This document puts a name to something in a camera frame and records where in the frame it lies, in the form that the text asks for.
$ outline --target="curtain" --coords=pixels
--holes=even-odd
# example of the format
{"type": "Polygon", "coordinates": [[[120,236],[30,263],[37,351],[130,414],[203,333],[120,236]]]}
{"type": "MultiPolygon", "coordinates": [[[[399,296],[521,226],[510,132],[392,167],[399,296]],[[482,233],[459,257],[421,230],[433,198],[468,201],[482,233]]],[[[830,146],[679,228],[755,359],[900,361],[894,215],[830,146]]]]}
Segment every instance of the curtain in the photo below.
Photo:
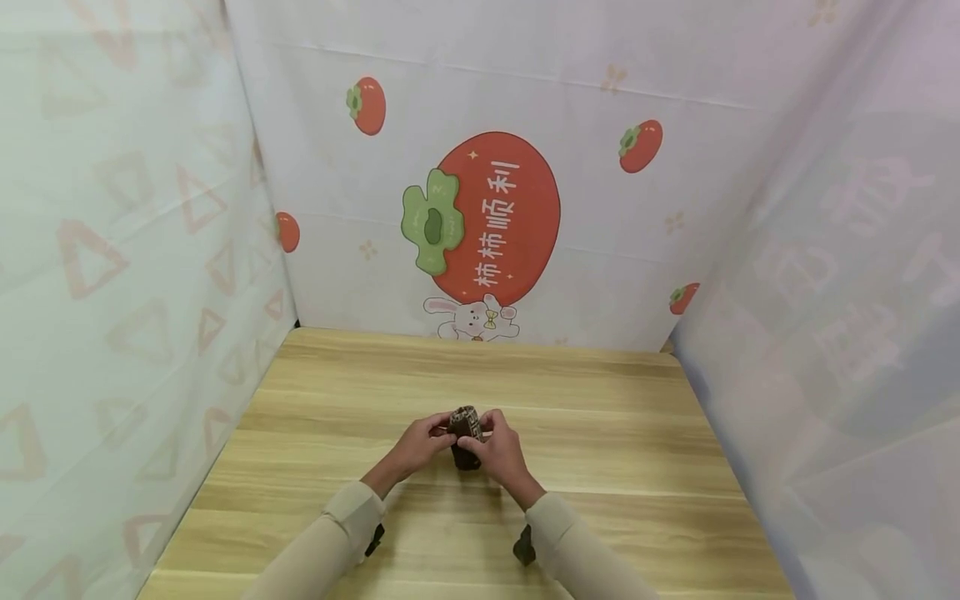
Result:
{"type": "Polygon", "coordinates": [[[958,31],[948,0],[855,17],[676,332],[802,599],[960,594],[958,31]]]}
{"type": "Polygon", "coordinates": [[[864,4],[229,0],[301,322],[659,350],[864,4]]]}
{"type": "Polygon", "coordinates": [[[0,598],[134,598],[294,317],[215,0],[0,3],[0,598]]]}

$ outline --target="beige long-sleeve shirt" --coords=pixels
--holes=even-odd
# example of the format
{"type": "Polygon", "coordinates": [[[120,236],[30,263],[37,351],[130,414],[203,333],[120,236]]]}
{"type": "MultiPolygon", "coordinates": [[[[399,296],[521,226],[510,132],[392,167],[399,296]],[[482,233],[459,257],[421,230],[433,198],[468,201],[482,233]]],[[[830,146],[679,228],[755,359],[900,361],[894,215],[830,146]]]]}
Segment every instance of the beige long-sleeve shirt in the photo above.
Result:
{"type": "MultiPolygon", "coordinates": [[[[363,561],[386,509],[360,482],[347,485],[247,590],[244,600],[324,598],[352,566],[363,561]]],[[[593,535],[554,493],[529,511],[537,562],[576,600],[654,600],[657,594],[593,535]]]]}

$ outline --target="white bunny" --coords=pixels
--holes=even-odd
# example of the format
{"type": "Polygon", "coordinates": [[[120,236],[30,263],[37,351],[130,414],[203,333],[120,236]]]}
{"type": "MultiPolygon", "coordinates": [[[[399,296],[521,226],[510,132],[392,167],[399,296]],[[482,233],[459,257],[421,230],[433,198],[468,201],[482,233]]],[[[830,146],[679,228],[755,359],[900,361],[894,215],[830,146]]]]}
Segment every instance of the white bunny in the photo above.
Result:
{"type": "Polygon", "coordinates": [[[467,339],[474,342],[489,342],[498,337],[515,338],[520,328],[511,323],[516,318],[516,309],[512,306],[500,306],[493,294],[487,294],[483,301],[460,304],[446,298],[428,298],[423,310],[430,314],[450,313],[453,321],[447,321],[437,329],[438,335],[446,340],[467,339]]]}

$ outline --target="wooden table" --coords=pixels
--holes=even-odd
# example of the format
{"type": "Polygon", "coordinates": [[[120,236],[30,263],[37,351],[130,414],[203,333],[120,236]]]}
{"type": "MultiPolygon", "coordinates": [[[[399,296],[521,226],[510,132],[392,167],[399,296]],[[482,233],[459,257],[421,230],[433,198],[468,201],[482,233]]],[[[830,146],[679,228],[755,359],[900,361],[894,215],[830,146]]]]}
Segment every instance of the wooden table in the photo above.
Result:
{"type": "MultiPolygon", "coordinates": [[[[462,404],[503,409],[542,484],[664,599],[793,597],[672,356],[297,329],[140,600],[238,598],[411,420],[462,404]]],[[[388,506],[383,544],[334,597],[568,597],[511,554],[510,497],[451,455],[388,506]]]]}

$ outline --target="small flower pattern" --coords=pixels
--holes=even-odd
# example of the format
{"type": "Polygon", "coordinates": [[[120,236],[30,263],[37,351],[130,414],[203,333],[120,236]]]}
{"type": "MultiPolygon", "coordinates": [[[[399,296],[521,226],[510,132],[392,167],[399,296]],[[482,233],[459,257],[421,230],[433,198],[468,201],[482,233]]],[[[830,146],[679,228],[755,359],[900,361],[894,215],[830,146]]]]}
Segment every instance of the small flower pattern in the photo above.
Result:
{"type": "Polygon", "coordinates": [[[673,235],[674,231],[684,228],[684,212],[678,210],[677,214],[667,217],[663,224],[666,225],[666,234],[673,235]]]}
{"type": "Polygon", "coordinates": [[[600,88],[615,94],[620,91],[620,83],[627,79],[626,69],[621,69],[615,64],[607,65],[607,79],[600,84],[600,88]]]}
{"type": "Polygon", "coordinates": [[[363,253],[363,257],[365,260],[370,260],[371,258],[376,256],[376,248],[373,247],[373,242],[370,240],[367,240],[366,242],[360,245],[360,252],[363,253]]]}
{"type": "Polygon", "coordinates": [[[832,23],[837,18],[837,7],[839,5],[840,0],[816,0],[816,13],[810,17],[807,25],[813,27],[819,23],[832,23]]]}

